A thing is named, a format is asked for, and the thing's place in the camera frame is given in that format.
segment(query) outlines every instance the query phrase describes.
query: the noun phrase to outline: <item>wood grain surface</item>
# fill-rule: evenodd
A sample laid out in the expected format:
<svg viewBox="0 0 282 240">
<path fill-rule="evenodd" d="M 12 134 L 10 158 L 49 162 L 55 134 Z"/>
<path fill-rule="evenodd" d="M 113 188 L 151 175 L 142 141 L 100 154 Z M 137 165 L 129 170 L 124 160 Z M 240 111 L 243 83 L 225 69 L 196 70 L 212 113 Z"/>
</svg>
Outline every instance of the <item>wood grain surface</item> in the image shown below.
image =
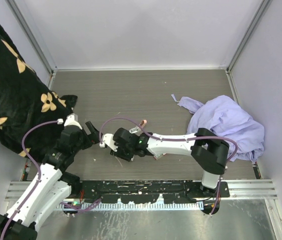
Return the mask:
<svg viewBox="0 0 282 240">
<path fill-rule="evenodd" d="M 149 132 L 166 135 L 186 133 L 192 117 L 171 94 L 203 103 L 220 95 L 232 97 L 224 70 L 59 71 L 52 89 L 59 96 L 78 96 L 74 112 L 82 125 L 91 121 L 100 129 L 106 120 L 121 116 L 137 122 L 146 119 Z M 130 129 L 133 125 L 115 120 L 103 132 L 114 133 L 120 127 Z M 255 179 L 249 161 L 236 160 L 228 167 L 226 179 Z M 191 157 L 166 155 L 154 160 L 147 156 L 127 162 L 98 145 L 79 152 L 68 172 L 83 180 L 197 180 L 203 174 Z"/>
</svg>

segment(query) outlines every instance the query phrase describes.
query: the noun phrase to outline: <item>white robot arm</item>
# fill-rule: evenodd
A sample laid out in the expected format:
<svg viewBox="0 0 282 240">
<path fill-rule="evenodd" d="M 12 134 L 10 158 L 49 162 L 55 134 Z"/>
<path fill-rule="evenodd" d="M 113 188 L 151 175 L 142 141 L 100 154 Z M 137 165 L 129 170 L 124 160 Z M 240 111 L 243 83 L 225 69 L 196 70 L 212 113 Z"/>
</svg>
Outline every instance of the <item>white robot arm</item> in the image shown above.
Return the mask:
<svg viewBox="0 0 282 240">
<path fill-rule="evenodd" d="M 78 116 L 71 114 L 67 117 L 60 138 L 42 161 L 40 180 L 37 174 L 6 214 L 0 214 L 0 239 L 4 234 L 4 240 L 35 240 L 52 211 L 64 199 L 81 190 L 80 178 L 66 172 L 66 169 L 80 150 L 99 143 L 99 132 L 91 122 L 86 125 L 91 132 L 89 135 L 79 124 Z"/>
<path fill-rule="evenodd" d="M 212 196 L 217 188 L 220 175 L 225 173 L 229 144 L 220 139 L 198 139 L 197 137 L 217 137 L 205 128 L 199 128 L 197 133 L 187 135 L 160 135 L 142 133 L 140 136 L 124 128 L 115 134 L 103 135 L 100 147 L 111 148 L 111 154 L 133 161 L 134 155 L 161 156 L 163 154 L 178 154 L 193 157 L 203 168 L 201 190 Z"/>
</svg>

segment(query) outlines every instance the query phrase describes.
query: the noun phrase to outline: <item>purple cable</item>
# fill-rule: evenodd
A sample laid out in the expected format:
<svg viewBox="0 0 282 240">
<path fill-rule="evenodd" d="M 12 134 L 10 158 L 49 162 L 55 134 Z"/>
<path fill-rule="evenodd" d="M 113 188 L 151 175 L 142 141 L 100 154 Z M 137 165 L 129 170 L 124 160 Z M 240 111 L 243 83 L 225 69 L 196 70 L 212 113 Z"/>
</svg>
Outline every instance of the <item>purple cable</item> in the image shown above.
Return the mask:
<svg viewBox="0 0 282 240">
<path fill-rule="evenodd" d="M 214 202 L 214 206 L 210 212 L 210 215 L 212 216 L 212 214 L 214 213 L 217 204 L 218 204 L 218 198 L 219 198 L 219 192 L 220 192 L 220 186 L 221 186 L 221 179 L 219 179 L 219 182 L 217 183 L 217 190 L 216 190 L 216 198 L 215 198 L 215 202 Z"/>
<path fill-rule="evenodd" d="M 77 208 L 75 206 L 72 206 L 66 202 L 61 202 L 62 205 L 64 206 L 67 206 L 68 208 L 70 209 L 74 209 L 77 211 L 77 214 L 83 214 L 83 213 L 86 213 L 86 212 L 89 212 L 91 211 L 92 209 L 96 208 L 100 203 L 101 203 L 102 199 L 99 198 L 97 200 L 95 200 L 90 206 L 88 206 L 86 209 L 80 209 L 80 208 Z"/>
<path fill-rule="evenodd" d="M 11 215 L 11 217 L 8 219 L 8 221 L 6 222 L 3 230 L 2 230 L 2 233 L 1 233 L 1 236 L 0 236 L 0 240 L 4 240 L 5 238 L 5 234 L 7 232 L 7 229 L 10 225 L 10 223 L 12 222 L 13 218 L 17 215 L 17 213 L 20 211 L 20 209 L 22 208 L 22 206 L 26 203 L 26 201 L 30 198 L 30 196 L 32 195 L 32 193 L 36 190 L 40 180 L 41 180 L 41 169 L 40 169 L 40 166 L 39 164 L 36 162 L 36 160 L 34 160 L 34 158 L 29 154 L 29 152 L 27 151 L 26 149 L 26 146 L 25 146 L 25 141 L 26 141 L 26 138 L 27 136 L 35 129 L 38 129 L 44 125 L 48 125 L 48 124 L 57 124 L 58 121 L 47 121 L 47 122 L 43 122 L 43 123 L 40 123 L 36 126 L 34 126 L 33 128 L 31 128 L 29 131 L 27 131 L 27 133 L 23 136 L 22 138 L 22 149 L 23 151 L 25 152 L 25 154 L 28 156 L 28 158 L 31 160 L 31 162 L 35 165 L 36 169 L 37 169 L 37 173 L 38 173 L 38 177 L 37 177 L 37 180 L 33 186 L 33 188 L 30 190 L 30 192 L 28 193 L 28 195 L 24 198 L 24 200 L 19 204 L 19 206 L 15 209 L 14 213 Z"/>
<path fill-rule="evenodd" d="M 103 128 L 111 121 L 113 120 L 116 120 L 116 119 L 121 119 L 121 120 L 127 120 L 133 124 L 135 124 L 136 126 L 138 126 L 142 132 L 145 133 L 145 135 L 147 135 L 148 137 L 152 138 L 152 139 L 155 139 L 155 140 L 160 140 L 160 141 L 169 141 L 169 142 L 186 142 L 186 141 L 193 141 L 193 140 L 205 140 L 205 139 L 218 139 L 218 140 L 224 140 L 224 141 L 227 141 L 227 142 L 230 142 L 232 144 L 234 144 L 234 151 L 233 153 L 227 158 L 227 161 L 229 161 L 230 159 L 232 159 L 234 157 L 234 155 L 237 153 L 238 149 L 239 149 L 239 146 L 238 144 L 230 139 L 230 138 L 227 138 L 227 137 L 223 137 L 223 136 L 196 136 L 196 137 L 191 137 L 191 138 L 188 138 L 188 139 L 184 139 L 184 138 L 179 138 L 179 139 L 173 139 L 173 138 L 159 138 L 159 137 L 156 137 L 156 136 L 152 136 L 150 133 L 148 133 L 143 127 L 141 127 L 138 123 L 136 123 L 134 120 L 132 119 L 129 119 L 127 117 L 120 117 L 120 116 L 117 116 L 117 117 L 113 117 L 109 120 L 107 120 L 105 123 L 103 123 L 103 125 L 101 126 L 101 129 L 100 129 L 100 132 L 99 132 L 99 140 L 100 140 L 100 143 L 102 143 L 102 130 Z M 217 206 L 217 203 L 218 203 L 218 196 L 219 196 L 219 192 L 220 192 L 220 186 L 221 186 L 221 179 L 219 179 L 219 182 L 218 182 L 218 185 L 217 185 L 217 191 L 216 191 L 216 199 L 215 199 L 215 203 L 214 203 L 214 206 L 212 208 L 212 211 L 211 211 L 211 215 L 213 214 L 213 212 L 215 211 L 216 209 L 216 206 Z"/>
</svg>

